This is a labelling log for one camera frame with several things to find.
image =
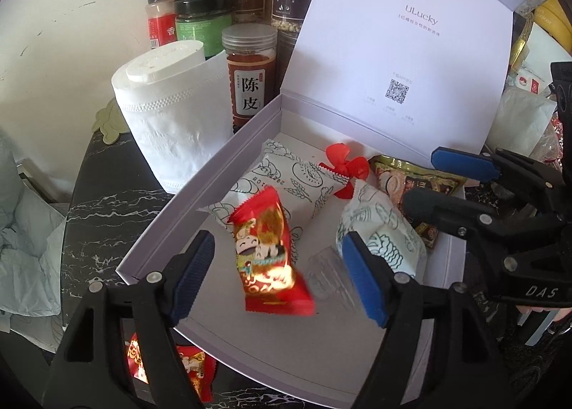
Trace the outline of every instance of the black marble table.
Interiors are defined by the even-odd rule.
[[[172,195],[155,179],[130,133],[107,146],[96,132],[85,153],[71,201],[62,255],[62,316],[70,321],[88,285],[124,282],[115,269]],[[124,321],[125,338],[134,326]],[[175,335],[178,344],[188,344]],[[151,401],[148,386],[135,380],[137,395]],[[319,406],[244,377],[218,364],[212,409],[313,409]]]

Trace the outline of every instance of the qr code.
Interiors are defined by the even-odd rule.
[[[385,97],[390,100],[394,100],[399,104],[403,104],[408,91],[409,87],[407,85],[399,83],[397,80],[391,80],[390,87],[387,89]]]

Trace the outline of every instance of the box lid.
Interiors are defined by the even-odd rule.
[[[430,156],[480,152],[523,0],[313,0],[282,84]]]

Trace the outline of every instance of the white wall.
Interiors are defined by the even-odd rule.
[[[0,136],[71,194],[111,77],[149,48],[147,0],[0,0]]]

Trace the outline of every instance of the metal bolt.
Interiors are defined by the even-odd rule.
[[[468,291],[468,286],[462,281],[457,281],[453,284],[453,289],[457,291],[457,293],[464,294]]]
[[[493,218],[488,214],[481,214],[479,216],[480,223],[483,225],[490,225],[493,223]]]
[[[159,283],[163,279],[163,276],[161,272],[151,272],[147,274],[146,278],[149,283]]]
[[[515,272],[517,270],[517,267],[518,267],[517,260],[514,259],[512,256],[508,256],[507,258],[504,258],[504,261],[502,262],[502,264],[504,265],[504,268],[507,269],[508,272]]]
[[[405,272],[398,272],[394,275],[394,280],[400,285],[406,285],[411,280],[411,277],[409,277]]]
[[[99,293],[103,287],[104,287],[103,283],[101,283],[100,281],[94,281],[89,284],[89,291],[91,291],[92,293]]]

